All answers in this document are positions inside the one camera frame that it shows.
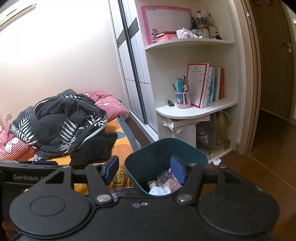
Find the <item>black garment on bed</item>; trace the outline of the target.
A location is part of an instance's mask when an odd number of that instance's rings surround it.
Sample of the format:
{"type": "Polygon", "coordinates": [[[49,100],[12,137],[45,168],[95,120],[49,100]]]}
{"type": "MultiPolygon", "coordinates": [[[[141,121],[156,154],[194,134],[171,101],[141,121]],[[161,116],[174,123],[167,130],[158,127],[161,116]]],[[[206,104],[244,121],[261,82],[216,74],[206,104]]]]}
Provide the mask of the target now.
{"type": "Polygon", "coordinates": [[[117,133],[99,133],[70,155],[70,164],[103,163],[111,157],[117,133]]]}

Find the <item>stack of white papers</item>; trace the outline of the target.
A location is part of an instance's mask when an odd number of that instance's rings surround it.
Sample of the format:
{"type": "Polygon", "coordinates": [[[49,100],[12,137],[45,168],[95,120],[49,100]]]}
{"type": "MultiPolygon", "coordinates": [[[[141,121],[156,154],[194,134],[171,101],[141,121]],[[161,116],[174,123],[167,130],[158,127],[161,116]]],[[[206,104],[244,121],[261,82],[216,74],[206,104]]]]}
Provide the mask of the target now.
{"type": "Polygon", "coordinates": [[[163,125],[168,127],[172,131],[181,132],[187,126],[196,125],[200,122],[210,121],[210,115],[203,116],[201,118],[193,118],[193,119],[175,119],[175,118],[167,118],[162,117],[163,125]]]}

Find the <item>white sliding wardrobe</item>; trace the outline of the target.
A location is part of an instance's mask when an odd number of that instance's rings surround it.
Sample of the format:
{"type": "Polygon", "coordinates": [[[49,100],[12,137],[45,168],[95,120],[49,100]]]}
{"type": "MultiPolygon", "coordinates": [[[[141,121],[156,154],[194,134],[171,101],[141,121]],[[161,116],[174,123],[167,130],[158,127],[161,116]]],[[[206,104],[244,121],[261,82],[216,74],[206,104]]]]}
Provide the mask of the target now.
{"type": "Polygon", "coordinates": [[[150,141],[157,141],[158,121],[136,1],[109,1],[109,7],[132,118],[150,141]]]}

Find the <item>trash pile inside bin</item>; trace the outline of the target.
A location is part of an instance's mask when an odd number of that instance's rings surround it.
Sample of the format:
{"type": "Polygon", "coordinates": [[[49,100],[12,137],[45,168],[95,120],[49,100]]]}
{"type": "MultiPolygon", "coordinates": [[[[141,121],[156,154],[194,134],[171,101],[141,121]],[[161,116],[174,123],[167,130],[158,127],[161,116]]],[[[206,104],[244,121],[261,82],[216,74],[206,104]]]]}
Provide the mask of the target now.
{"type": "Polygon", "coordinates": [[[147,185],[149,187],[149,194],[153,196],[169,195],[182,187],[171,168],[160,173],[156,180],[149,181],[147,185]]]}

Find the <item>pink box on shelf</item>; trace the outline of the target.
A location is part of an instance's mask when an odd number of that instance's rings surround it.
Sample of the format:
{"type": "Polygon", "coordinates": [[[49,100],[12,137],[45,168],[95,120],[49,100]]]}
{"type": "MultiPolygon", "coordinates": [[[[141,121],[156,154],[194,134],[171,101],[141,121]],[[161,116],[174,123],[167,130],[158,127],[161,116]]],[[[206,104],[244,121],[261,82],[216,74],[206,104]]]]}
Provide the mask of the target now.
{"type": "Polygon", "coordinates": [[[162,32],[156,35],[156,42],[163,42],[168,40],[177,39],[176,32],[162,32]]]}

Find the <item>white corner shelf unit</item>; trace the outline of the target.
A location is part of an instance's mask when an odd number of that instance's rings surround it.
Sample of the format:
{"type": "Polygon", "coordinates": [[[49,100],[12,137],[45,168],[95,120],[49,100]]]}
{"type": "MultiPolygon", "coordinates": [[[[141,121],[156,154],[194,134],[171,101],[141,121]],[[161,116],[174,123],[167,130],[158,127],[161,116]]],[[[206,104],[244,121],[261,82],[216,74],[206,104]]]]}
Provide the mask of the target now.
{"type": "Polygon", "coordinates": [[[240,143],[245,108],[246,64],[240,17],[242,1],[136,1],[144,54],[152,85],[157,137],[177,138],[201,148],[210,162],[240,143]],[[220,39],[151,42],[152,30],[189,29],[198,11],[210,13],[220,39]],[[227,136],[202,147],[197,122],[226,112],[227,136]]]}

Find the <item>row of colourful books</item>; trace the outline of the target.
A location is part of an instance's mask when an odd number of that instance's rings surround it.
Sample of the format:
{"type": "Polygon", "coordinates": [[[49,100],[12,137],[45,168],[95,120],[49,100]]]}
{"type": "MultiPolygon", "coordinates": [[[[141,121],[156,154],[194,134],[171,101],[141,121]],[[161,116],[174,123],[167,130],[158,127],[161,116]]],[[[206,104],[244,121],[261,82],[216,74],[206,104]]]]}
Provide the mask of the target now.
{"type": "Polygon", "coordinates": [[[201,107],[205,108],[212,102],[224,99],[226,96],[225,68],[210,66],[206,76],[201,107]]]}

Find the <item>yellow thermos jug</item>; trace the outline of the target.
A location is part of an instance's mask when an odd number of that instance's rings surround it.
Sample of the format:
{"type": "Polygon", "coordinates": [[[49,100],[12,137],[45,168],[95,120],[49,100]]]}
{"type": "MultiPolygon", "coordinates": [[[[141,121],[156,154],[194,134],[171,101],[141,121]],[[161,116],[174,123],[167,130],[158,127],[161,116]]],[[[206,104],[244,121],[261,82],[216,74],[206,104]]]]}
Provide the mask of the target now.
{"type": "Polygon", "coordinates": [[[228,127],[231,125],[229,114],[220,110],[217,113],[217,137],[216,144],[223,144],[227,139],[228,127]]]}

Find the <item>pink quilted blanket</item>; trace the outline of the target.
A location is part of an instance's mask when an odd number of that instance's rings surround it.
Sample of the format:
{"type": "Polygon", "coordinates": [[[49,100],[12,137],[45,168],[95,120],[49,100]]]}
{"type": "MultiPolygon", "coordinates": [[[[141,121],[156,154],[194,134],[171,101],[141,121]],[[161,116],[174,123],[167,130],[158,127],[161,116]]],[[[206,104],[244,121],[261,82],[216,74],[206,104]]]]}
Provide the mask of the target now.
{"type": "Polygon", "coordinates": [[[112,96],[108,92],[89,91],[83,92],[82,94],[93,99],[99,108],[106,111],[108,121],[112,121],[119,116],[126,120],[130,115],[128,109],[121,103],[121,100],[112,96]]]}

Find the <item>red bordered white book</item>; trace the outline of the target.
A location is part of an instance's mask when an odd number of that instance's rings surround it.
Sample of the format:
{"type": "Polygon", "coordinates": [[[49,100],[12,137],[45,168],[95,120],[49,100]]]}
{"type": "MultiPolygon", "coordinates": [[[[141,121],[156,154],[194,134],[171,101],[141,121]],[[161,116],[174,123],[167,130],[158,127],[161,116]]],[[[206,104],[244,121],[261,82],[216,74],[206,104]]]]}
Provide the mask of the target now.
{"type": "Polygon", "coordinates": [[[189,81],[191,103],[197,108],[202,107],[204,85],[209,71],[209,63],[188,64],[187,79],[189,81]]]}

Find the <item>crumpled white tissue floor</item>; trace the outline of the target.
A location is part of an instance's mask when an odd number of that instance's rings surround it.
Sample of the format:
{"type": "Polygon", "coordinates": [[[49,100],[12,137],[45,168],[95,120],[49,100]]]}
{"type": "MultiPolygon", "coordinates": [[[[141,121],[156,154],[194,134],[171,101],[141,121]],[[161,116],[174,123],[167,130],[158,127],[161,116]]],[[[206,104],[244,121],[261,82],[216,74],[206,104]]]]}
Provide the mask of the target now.
{"type": "Polygon", "coordinates": [[[215,165],[215,166],[219,166],[220,165],[220,163],[221,163],[221,159],[216,159],[216,160],[213,160],[212,161],[212,163],[213,163],[213,165],[215,165]]]}

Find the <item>clutter of jars on shelf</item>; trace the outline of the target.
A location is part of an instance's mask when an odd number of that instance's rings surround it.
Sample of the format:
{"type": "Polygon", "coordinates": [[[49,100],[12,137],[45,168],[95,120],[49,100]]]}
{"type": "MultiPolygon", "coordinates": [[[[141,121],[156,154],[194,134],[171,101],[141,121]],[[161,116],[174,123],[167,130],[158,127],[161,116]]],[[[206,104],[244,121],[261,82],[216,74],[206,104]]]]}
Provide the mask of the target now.
{"type": "Polygon", "coordinates": [[[191,17],[190,32],[199,38],[222,40],[211,14],[206,11],[198,11],[196,17],[191,17]]]}

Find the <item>brown wooden door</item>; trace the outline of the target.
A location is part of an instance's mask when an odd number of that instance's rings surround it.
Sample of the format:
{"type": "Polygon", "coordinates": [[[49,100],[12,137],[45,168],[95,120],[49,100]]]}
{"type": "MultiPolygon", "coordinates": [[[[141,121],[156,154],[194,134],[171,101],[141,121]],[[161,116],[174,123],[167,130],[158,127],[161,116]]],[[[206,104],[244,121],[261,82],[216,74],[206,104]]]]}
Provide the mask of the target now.
{"type": "Polygon", "coordinates": [[[260,108],[289,120],[294,90],[294,56],[282,1],[250,1],[261,58],[260,108]]]}

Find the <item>pink framed whiteboard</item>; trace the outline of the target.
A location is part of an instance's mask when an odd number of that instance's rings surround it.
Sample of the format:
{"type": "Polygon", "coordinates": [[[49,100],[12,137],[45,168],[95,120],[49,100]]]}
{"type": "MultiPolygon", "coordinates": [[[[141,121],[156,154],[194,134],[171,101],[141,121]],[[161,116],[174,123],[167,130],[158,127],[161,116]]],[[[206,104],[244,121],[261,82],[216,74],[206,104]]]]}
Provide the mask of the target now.
{"type": "Polygon", "coordinates": [[[191,28],[191,9],[176,6],[140,6],[147,45],[155,43],[155,35],[191,28]]]}

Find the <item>pink pen holder cup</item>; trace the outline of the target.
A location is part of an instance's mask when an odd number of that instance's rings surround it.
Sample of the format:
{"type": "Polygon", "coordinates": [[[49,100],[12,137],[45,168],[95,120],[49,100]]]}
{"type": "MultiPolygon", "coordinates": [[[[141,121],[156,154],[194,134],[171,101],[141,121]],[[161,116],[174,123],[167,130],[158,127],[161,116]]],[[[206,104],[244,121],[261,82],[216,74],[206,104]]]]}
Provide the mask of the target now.
{"type": "Polygon", "coordinates": [[[176,92],[176,101],[178,108],[190,108],[192,104],[190,91],[176,92]]]}

